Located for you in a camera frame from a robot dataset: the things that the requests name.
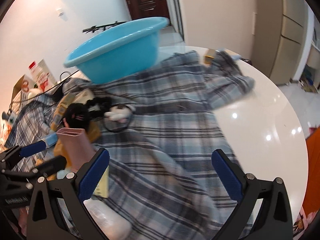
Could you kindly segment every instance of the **blue plastic basin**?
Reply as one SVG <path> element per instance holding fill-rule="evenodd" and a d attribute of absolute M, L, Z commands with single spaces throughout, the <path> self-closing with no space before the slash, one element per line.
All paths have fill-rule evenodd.
<path fill-rule="evenodd" d="M 159 31 L 168 24 L 167 18 L 151 17 L 110 28 L 71 52 L 64 66 L 77 66 L 97 84 L 147 69 L 156 62 Z"/>

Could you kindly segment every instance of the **black cable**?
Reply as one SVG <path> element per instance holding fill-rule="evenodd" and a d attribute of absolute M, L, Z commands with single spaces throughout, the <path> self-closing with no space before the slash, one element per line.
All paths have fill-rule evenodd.
<path fill-rule="evenodd" d="M 68 76 L 65 80 L 67 80 L 68 78 L 70 78 L 71 76 L 73 76 L 74 74 L 76 74 L 78 71 L 80 71 L 80 69 L 78 69 L 77 71 L 75 71 L 74 73 L 72 73 L 72 74 L 71 74 L 70 76 Z M 56 85 L 53 86 L 52 88 L 48 89 L 46 92 L 43 92 L 43 93 L 41 93 L 41 94 L 38 94 L 38 95 L 36 95 L 36 96 L 34 96 L 34 97 L 30 98 L 30 99 L 26 99 L 26 100 L 22 100 L 22 101 L 11 101 L 10 106 L 9 106 L 9 110 L 11 109 L 13 103 L 17 103 L 17 104 L 24 103 L 24 102 L 27 102 L 27 101 L 29 101 L 29 100 L 31 100 L 31 99 L 37 98 L 37 97 L 39 97 L 39 96 L 41 96 L 41 95 L 44 95 L 45 93 L 51 91 L 52 89 L 56 88 L 57 86 L 60 86 L 62 82 L 60 82 L 59 84 L 56 84 Z"/>
<path fill-rule="evenodd" d="M 61 81 L 61 77 L 62 77 L 62 75 L 63 75 L 64 73 L 69 73 L 69 75 L 71 75 L 71 73 L 70 73 L 69 71 L 64 71 L 64 72 L 62 72 L 62 73 L 60 74 L 60 81 Z"/>
<path fill-rule="evenodd" d="M 97 30 L 103 28 L 103 30 L 105 31 L 106 30 L 106 27 L 114 27 L 114 26 L 118 26 L 120 24 L 123 24 L 123 23 L 126 23 L 126 22 L 118 22 L 116 21 L 115 23 L 111 23 L 111 24 L 106 24 L 106 25 L 101 25 L 101 26 L 92 26 L 91 28 L 88 28 L 88 29 L 84 29 L 82 30 L 83 33 L 89 33 L 89 32 L 96 32 Z"/>

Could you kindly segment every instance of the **tiled floor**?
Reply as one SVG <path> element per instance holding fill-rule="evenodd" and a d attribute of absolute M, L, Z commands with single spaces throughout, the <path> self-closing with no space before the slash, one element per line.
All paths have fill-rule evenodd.
<path fill-rule="evenodd" d="M 309 126 L 320 125 L 320 94 L 305 92 L 299 84 L 279 86 L 295 110 L 305 137 L 309 136 Z"/>
<path fill-rule="evenodd" d="M 160 31 L 160 47 L 185 45 L 179 33 L 176 33 L 172 26 Z"/>

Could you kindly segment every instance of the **light switch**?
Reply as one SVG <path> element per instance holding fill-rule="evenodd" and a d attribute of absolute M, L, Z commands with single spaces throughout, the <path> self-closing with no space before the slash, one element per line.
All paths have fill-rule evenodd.
<path fill-rule="evenodd" d="M 58 9 L 57 9 L 57 14 L 58 14 L 58 16 L 63 15 L 63 14 L 64 14 L 63 9 L 62 9 L 62 8 L 58 8 Z"/>

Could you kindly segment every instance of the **blue gripper pad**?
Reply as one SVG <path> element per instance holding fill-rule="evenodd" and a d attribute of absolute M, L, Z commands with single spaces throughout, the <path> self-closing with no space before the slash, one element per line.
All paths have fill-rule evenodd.
<path fill-rule="evenodd" d="M 91 198 L 103 173 L 109 165 L 109 161 L 109 152 L 106 149 L 103 149 L 79 183 L 78 199 L 81 203 Z"/>
<path fill-rule="evenodd" d="M 30 157 L 33 154 L 44 151 L 46 148 L 46 144 L 44 141 L 39 141 L 25 147 L 22 147 L 20 150 L 21 157 Z"/>
<path fill-rule="evenodd" d="M 219 178 L 221 179 L 222 184 L 228 192 L 229 197 L 232 200 L 236 200 L 238 202 L 241 201 L 243 198 L 242 184 L 231 170 L 227 162 L 220 155 L 219 151 L 216 150 L 212 153 L 211 162 Z"/>

